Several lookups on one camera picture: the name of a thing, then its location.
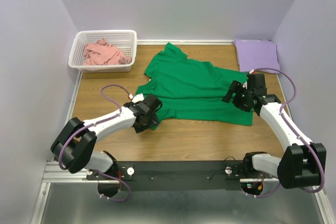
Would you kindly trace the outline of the green t-shirt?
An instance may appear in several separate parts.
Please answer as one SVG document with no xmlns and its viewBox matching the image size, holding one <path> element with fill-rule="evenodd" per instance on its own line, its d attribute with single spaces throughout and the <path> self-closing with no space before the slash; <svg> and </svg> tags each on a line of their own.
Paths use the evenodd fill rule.
<svg viewBox="0 0 336 224">
<path fill-rule="evenodd" d="M 244 126 L 253 123 L 251 112 L 222 101 L 233 81 L 246 82 L 245 73 L 190 59 L 179 47 L 167 43 L 144 74 L 150 80 L 139 86 L 136 93 L 145 97 L 153 94 L 162 102 L 156 113 L 159 121 L 219 121 Z"/>
</svg>

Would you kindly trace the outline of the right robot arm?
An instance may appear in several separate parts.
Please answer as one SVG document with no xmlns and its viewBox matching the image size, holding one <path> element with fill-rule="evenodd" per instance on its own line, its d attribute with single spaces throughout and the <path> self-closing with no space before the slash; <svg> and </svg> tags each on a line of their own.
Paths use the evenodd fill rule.
<svg viewBox="0 0 336 224">
<path fill-rule="evenodd" d="M 325 184 L 327 150 L 313 142 L 293 122 L 275 94 L 269 94 L 265 76 L 250 71 L 247 81 L 234 80 L 222 99 L 244 111 L 255 112 L 272 129 L 284 154 L 277 158 L 265 152 L 247 153 L 245 172 L 263 172 L 279 180 L 285 189 L 300 188 L 309 193 L 321 191 Z"/>
</svg>

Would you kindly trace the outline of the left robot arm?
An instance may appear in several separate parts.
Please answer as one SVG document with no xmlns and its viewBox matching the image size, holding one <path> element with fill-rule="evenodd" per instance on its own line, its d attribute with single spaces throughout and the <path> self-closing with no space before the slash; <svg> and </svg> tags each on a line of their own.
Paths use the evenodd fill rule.
<svg viewBox="0 0 336 224">
<path fill-rule="evenodd" d="M 154 95 L 138 94 L 116 111 L 96 119 L 70 119 L 60 131 L 50 150 L 62 170 L 75 174 L 82 169 L 109 176 L 118 174 L 117 160 L 107 151 L 94 150 L 96 143 L 127 128 L 136 133 L 158 125 L 156 112 L 163 103 Z"/>
</svg>

